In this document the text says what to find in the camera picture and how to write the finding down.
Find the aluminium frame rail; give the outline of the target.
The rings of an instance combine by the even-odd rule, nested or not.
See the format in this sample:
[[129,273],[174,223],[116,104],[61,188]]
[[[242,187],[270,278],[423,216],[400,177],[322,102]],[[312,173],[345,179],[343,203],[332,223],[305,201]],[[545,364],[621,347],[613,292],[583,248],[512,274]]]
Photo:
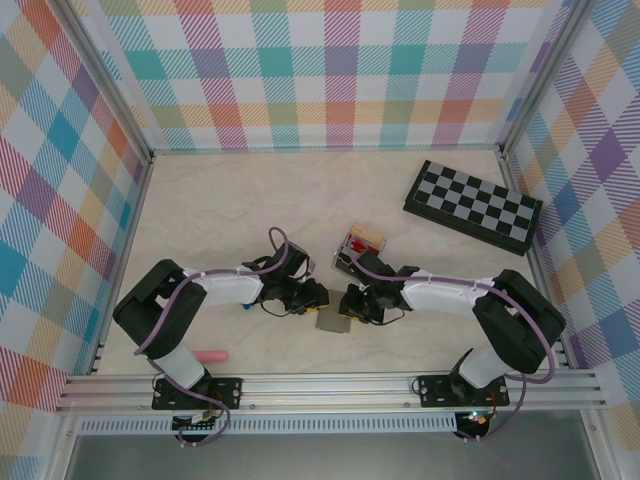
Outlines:
[[510,191],[508,200],[513,200],[519,205],[516,213],[515,227],[516,238],[522,244],[518,252],[524,255],[533,275],[533,281],[551,306],[558,309],[552,298],[551,287],[545,280],[543,269],[540,263],[541,257],[534,246],[535,232],[542,212],[543,202],[521,192],[515,174],[512,172],[506,154],[500,150],[497,153],[498,163],[503,176],[505,187]]
[[87,356],[85,357],[79,373],[81,375],[91,375],[94,372],[94,365],[98,361],[98,351],[104,347],[106,342],[110,325],[112,322],[112,315],[117,304],[119,293],[124,280],[126,267],[130,258],[132,246],[134,243],[136,231],[139,225],[140,217],[144,208],[146,196],[151,183],[153,170],[155,166],[156,155],[151,153],[150,159],[146,162],[143,170],[142,182],[139,190],[139,195],[134,204],[132,210],[126,236],[124,238],[123,249],[121,255],[116,263],[116,269],[114,270],[114,278],[109,290],[109,296],[100,321],[97,323],[94,335],[89,343],[89,349]]

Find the black grey folded chessboard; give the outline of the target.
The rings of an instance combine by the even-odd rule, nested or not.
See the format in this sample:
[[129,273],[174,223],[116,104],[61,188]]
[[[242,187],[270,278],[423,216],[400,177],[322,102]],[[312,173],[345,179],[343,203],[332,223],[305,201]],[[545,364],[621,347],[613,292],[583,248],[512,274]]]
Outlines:
[[508,200],[509,193],[504,186],[427,160],[403,210],[523,256],[515,227],[519,205]]

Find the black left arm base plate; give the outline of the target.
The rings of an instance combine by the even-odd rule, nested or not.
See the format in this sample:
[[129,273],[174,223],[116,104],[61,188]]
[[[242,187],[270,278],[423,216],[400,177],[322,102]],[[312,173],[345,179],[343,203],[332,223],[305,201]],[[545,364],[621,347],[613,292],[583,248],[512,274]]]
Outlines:
[[[207,401],[179,391],[164,378],[156,379],[152,388],[154,390],[151,402],[153,410],[205,410],[210,406]],[[192,388],[192,391],[224,403],[230,410],[237,410],[242,394],[242,379],[205,376]]]

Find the small circuit board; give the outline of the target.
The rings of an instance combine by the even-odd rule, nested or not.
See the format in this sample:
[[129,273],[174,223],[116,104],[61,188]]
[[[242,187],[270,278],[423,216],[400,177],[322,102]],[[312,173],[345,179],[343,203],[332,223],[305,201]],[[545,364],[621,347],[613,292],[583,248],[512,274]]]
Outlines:
[[476,428],[485,428],[489,426],[490,420],[494,416],[493,411],[472,410],[456,414],[456,422],[458,429],[472,430]]
[[192,415],[175,415],[172,417],[171,428],[184,432],[212,432],[216,428],[216,415],[197,413]]

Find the aluminium frame post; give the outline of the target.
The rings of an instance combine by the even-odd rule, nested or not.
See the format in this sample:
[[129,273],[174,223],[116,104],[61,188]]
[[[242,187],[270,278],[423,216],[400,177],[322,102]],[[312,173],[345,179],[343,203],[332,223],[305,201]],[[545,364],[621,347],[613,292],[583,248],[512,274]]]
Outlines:
[[89,33],[83,26],[81,18],[72,5],[71,0],[56,0],[56,3],[69,23],[71,36],[83,60],[88,65],[88,71],[96,81],[98,89],[105,95],[105,99],[113,109],[115,117],[120,121],[123,130],[128,138],[133,141],[136,149],[148,163],[152,163],[152,150],[126,104],[124,97],[121,95],[116,81],[109,72],[100,51],[93,44]]
[[525,101],[533,92],[534,85],[540,78],[575,2],[576,0],[548,0],[541,19],[536,22],[531,36],[532,42],[525,49],[523,63],[516,72],[515,85],[509,88],[505,106],[502,108],[504,120],[495,142],[495,146],[500,150],[504,149],[509,135],[523,117]]

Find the orange credit card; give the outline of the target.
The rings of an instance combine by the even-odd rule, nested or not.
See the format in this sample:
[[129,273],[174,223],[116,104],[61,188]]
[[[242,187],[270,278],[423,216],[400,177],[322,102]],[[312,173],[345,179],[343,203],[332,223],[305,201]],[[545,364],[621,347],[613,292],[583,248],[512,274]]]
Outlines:
[[351,235],[377,250],[383,249],[386,244],[386,238],[382,231],[362,222],[355,223],[351,227]]

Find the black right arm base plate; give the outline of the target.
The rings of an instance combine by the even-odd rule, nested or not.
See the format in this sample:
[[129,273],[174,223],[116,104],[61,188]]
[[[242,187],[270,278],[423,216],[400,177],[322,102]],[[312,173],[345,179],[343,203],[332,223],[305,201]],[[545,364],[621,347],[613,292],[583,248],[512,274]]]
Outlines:
[[423,408],[430,407],[503,407],[510,404],[504,377],[491,381],[486,387],[475,388],[461,377],[452,375],[422,375],[412,388]]

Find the grey leather card holder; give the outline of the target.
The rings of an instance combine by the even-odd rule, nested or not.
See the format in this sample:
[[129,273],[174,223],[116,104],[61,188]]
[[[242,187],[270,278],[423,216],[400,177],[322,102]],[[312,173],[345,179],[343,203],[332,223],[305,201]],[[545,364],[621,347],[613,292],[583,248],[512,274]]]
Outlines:
[[343,296],[343,292],[329,291],[329,304],[317,312],[315,325],[317,329],[337,334],[348,334],[351,331],[352,320],[339,313]]

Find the wide aluminium mounting rail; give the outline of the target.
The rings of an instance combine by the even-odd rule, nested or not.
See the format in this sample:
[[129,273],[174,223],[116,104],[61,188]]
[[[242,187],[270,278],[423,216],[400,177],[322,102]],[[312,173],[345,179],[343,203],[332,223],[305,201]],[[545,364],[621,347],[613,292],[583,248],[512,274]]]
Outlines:
[[[416,372],[242,374],[240,413],[411,413],[429,388]],[[60,415],[151,413],[153,374],[70,377],[58,401]],[[543,385],[508,379],[503,387],[512,409],[525,392],[524,411],[591,410],[607,406],[590,370],[561,369]]]

